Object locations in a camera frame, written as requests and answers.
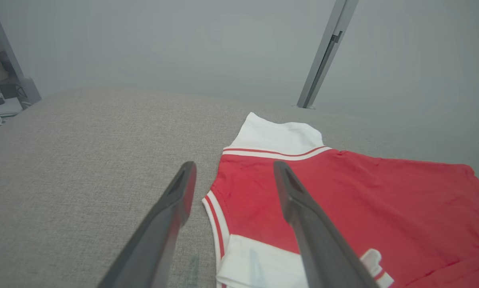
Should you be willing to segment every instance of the striped trim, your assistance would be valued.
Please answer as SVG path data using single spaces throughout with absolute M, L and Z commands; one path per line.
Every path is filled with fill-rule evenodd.
M 202 199 L 202 204 L 204 204 L 209 221 L 211 222 L 216 256 L 216 271 L 218 271 L 221 267 L 222 257 L 225 255 L 225 249 L 229 244 L 229 228 L 225 221 L 224 212 L 212 191 L 209 191 L 206 197 Z M 226 288 L 227 286 L 223 283 L 217 282 L 216 287 Z
M 239 155 L 239 156 L 251 156 L 251 157 L 261 157 L 261 158 L 272 158 L 272 159 L 280 159 L 280 160 L 287 160 L 287 161 L 296 161 L 296 160 L 304 160 L 316 156 L 324 151 L 330 150 L 330 147 L 321 146 L 316 147 L 310 151 L 307 151 L 303 154 L 298 155 L 287 155 L 283 153 L 279 153 L 276 151 L 268 151 L 268 150 L 258 150 L 258 149 L 250 149 L 250 148 L 231 148 L 226 147 L 222 153 L 222 155 Z
M 360 261 L 366 267 L 371 277 L 375 279 L 380 288 L 388 288 L 394 283 L 394 279 L 380 266 L 382 254 L 376 249 L 369 249 L 360 257 Z

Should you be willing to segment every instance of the gray fabric surface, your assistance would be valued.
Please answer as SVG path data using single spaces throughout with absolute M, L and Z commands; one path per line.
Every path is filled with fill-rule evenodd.
M 247 114 L 306 122 L 324 143 L 377 157 L 471 165 L 479 141 L 399 131 L 353 116 L 138 90 L 75 90 L 0 128 L 0 287 L 98 284 L 179 166 L 197 164 L 192 214 L 170 287 L 214 287 L 212 230 L 201 199 Z

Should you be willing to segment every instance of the gray metal frame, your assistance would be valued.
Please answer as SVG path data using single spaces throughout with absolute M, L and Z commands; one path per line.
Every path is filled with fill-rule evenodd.
M 312 108 L 319 88 L 329 71 L 335 53 L 344 38 L 344 33 L 353 16 L 359 0 L 336 0 L 327 27 L 321 38 L 318 52 L 305 80 L 303 90 L 296 104 L 300 108 Z
M 2 41 L 5 52 L 7 53 L 7 56 L 10 59 L 10 63 L 12 64 L 12 67 L 14 68 L 14 71 L 16 72 L 17 78 L 19 79 L 19 82 L 21 83 L 21 86 L 24 89 L 24 92 L 26 93 L 26 95 L 28 95 L 28 100 L 32 104 L 39 102 L 40 100 L 42 100 L 42 98 L 40 97 L 39 91 L 37 90 L 37 87 L 35 86 L 33 79 L 26 76 L 23 73 L 21 67 L 19 66 L 19 62 L 17 61 L 17 58 L 14 55 L 14 51 L 12 49 L 12 46 L 9 43 L 9 40 L 7 39 L 7 35 L 5 34 L 5 31 L 3 29 L 1 22 L 0 22 L 0 40 Z

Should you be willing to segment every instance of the white wall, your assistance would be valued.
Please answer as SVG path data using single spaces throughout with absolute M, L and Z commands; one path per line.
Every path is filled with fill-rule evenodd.
M 314 106 L 479 142 L 479 0 L 360 0 Z
M 0 0 L 41 96 L 130 86 L 295 104 L 334 0 Z
M 131 86 L 291 105 L 333 2 L 0 0 L 0 20 L 43 97 Z M 360 0 L 314 106 L 478 141 L 479 0 Z

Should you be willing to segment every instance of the gray upholstered table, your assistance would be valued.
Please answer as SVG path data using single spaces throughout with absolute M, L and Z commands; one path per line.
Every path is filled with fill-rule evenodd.
M 471 165 L 479 145 L 433 130 L 392 129 L 340 114 L 138 90 L 75 90 L 0 128 L 0 287 L 92 287 L 179 166 L 198 176 L 179 234 L 172 287 L 214 287 L 212 230 L 201 199 L 221 150 L 253 111 L 306 122 L 336 149 Z

